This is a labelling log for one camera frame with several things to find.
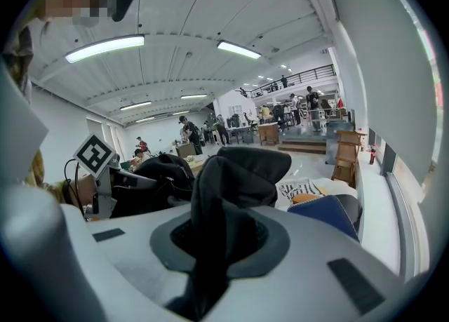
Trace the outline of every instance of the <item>step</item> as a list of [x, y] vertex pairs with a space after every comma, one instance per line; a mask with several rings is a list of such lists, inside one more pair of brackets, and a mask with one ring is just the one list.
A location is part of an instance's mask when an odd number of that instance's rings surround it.
[[283, 145], [309, 145], [309, 146], [325, 146], [326, 141], [307, 141], [307, 140], [282, 140]]
[[278, 150], [290, 152], [307, 152], [309, 154], [326, 155], [326, 146], [317, 146], [317, 145], [280, 144], [278, 146]]

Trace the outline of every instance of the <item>cable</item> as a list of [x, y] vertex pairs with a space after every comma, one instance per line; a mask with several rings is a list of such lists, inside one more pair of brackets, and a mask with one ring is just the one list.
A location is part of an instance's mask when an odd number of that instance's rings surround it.
[[78, 187], [77, 187], [77, 183], [78, 183], [78, 182], [77, 182], [77, 179], [78, 179], [78, 165], [79, 165], [79, 163], [77, 163], [77, 165], [76, 165], [76, 172], [75, 172], [75, 189], [76, 189], [76, 191], [73, 190], [73, 187], [72, 187], [71, 184], [70, 184], [70, 179], [67, 178], [67, 172], [66, 172], [66, 170], [67, 170], [67, 165], [68, 165], [69, 162], [71, 162], [71, 161], [76, 161], [76, 159], [70, 159], [68, 162], [65, 163], [65, 166], [64, 166], [64, 177], [65, 177], [65, 181], [66, 181], [67, 184], [69, 185], [69, 188], [70, 188], [71, 191], [73, 192], [73, 195], [75, 196], [76, 201], [78, 202], [79, 210], [81, 211], [81, 214], [82, 214], [83, 217], [84, 217], [83, 206], [81, 205], [81, 201], [79, 200]]

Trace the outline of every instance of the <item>black metal railing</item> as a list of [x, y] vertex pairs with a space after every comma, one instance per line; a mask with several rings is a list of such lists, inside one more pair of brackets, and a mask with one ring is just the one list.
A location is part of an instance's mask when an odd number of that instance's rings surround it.
[[[326, 65], [323, 67], [317, 67], [316, 69], [307, 70], [306, 72], [300, 72], [299, 74], [286, 76], [287, 87], [297, 85], [299, 83], [309, 83], [310, 81], [318, 80], [321, 78], [327, 78], [330, 76], [335, 76], [334, 65]], [[271, 83], [266, 83], [257, 89], [248, 91], [248, 97], [258, 98], [259, 96], [273, 93], [284, 88], [281, 80], [276, 80]]]

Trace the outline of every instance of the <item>ceiling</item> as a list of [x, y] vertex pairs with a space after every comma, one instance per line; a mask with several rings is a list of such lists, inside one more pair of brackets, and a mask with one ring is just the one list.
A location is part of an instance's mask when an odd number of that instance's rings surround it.
[[[83, 27], [55, 20], [40, 38], [42, 26], [36, 21], [30, 27], [30, 79], [123, 125], [155, 114], [201, 109], [257, 72], [277, 68], [283, 58], [327, 39], [309, 0], [134, 0], [121, 22], [100, 18], [96, 26]], [[145, 34], [145, 45], [74, 64], [64, 59], [75, 48], [129, 34]], [[216, 48], [221, 39], [262, 57], [221, 51]], [[208, 97], [180, 99], [198, 93]], [[120, 110], [148, 100], [151, 105]]]

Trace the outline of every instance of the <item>bottle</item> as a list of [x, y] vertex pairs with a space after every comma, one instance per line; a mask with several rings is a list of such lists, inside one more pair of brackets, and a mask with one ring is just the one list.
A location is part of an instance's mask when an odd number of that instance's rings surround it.
[[370, 159], [370, 165], [374, 164], [374, 158], [376, 157], [376, 144], [373, 144], [371, 146], [371, 159]]

